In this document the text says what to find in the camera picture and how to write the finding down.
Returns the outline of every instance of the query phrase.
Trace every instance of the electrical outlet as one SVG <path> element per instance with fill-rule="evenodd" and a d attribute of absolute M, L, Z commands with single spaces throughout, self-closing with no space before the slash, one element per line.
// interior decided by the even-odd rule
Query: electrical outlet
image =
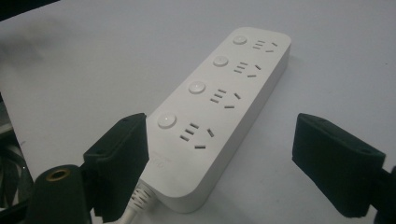
<path fill-rule="evenodd" d="M 216 185 L 286 68 L 290 38 L 255 28 L 232 32 L 149 116 L 151 162 L 140 181 L 188 213 Z"/>

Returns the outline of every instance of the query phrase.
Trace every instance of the round button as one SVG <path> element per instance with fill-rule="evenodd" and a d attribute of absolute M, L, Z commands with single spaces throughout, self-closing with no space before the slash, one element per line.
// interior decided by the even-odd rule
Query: round button
<path fill-rule="evenodd" d="M 189 86 L 189 91 L 192 94 L 199 94 L 205 90 L 205 83 L 200 81 L 194 81 Z"/>
<path fill-rule="evenodd" d="M 246 44 L 248 42 L 248 40 L 244 35 L 238 35 L 233 39 L 233 42 L 236 45 L 243 45 L 243 44 Z"/>
<path fill-rule="evenodd" d="M 158 118 L 158 126 L 162 129 L 172 128 L 176 124 L 176 116 L 172 113 L 162 114 Z"/>
<path fill-rule="evenodd" d="M 218 56 L 213 61 L 213 64 L 217 67 L 223 67 L 223 66 L 227 65 L 227 63 L 228 63 L 228 59 L 224 56 Z"/>

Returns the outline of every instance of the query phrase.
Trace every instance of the white desk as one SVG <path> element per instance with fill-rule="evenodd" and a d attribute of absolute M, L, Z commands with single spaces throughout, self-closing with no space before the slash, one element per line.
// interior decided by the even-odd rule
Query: white desk
<path fill-rule="evenodd" d="M 118 119 L 150 114 L 235 28 L 289 35 L 289 67 L 206 204 L 140 223 L 373 223 L 291 161 L 295 121 L 328 119 L 396 164 L 396 2 L 63 0 L 0 23 L 0 89 L 34 178 L 82 164 Z"/>

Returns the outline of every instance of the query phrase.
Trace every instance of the white cable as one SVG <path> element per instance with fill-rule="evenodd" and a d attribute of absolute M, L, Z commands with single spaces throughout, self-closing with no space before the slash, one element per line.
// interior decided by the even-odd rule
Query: white cable
<path fill-rule="evenodd" d="M 146 185 L 139 183 L 125 208 L 118 224 L 130 224 L 140 212 L 145 211 L 155 201 L 154 192 Z"/>

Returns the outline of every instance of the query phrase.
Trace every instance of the power cord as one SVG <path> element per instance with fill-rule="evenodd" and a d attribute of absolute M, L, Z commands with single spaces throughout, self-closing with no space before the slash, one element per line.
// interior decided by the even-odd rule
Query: power cord
<path fill-rule="evenodd" d="M 147 210 L 154 202 L 156 202 L 154 192 L 146 185 L 139 183 L 134 189 L 128 206 L 124 214 L 119 219 L 118 224 L 130 224 L 134 218 L 141 212 Z"/>

